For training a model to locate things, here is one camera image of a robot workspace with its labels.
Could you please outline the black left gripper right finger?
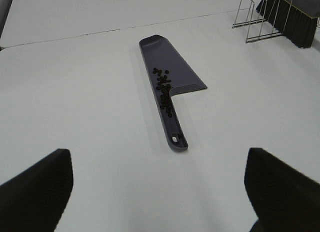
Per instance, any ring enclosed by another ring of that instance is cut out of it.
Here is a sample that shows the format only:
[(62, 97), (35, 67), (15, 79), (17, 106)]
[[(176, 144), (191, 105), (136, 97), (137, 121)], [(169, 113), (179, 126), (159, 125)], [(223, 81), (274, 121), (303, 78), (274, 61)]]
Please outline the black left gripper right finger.
[(319, 231), (320, 185), (262, 148), (250, 148), (244, 185), (251, 231)]

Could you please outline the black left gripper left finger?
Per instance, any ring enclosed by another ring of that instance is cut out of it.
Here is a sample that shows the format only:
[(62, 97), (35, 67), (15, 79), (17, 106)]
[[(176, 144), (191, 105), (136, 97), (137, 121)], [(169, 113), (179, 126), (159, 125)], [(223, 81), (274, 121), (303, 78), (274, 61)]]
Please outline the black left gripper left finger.
[(57, 149), (0, 186), (1, 231), (54, 231), (73, 185), (71, 153)]

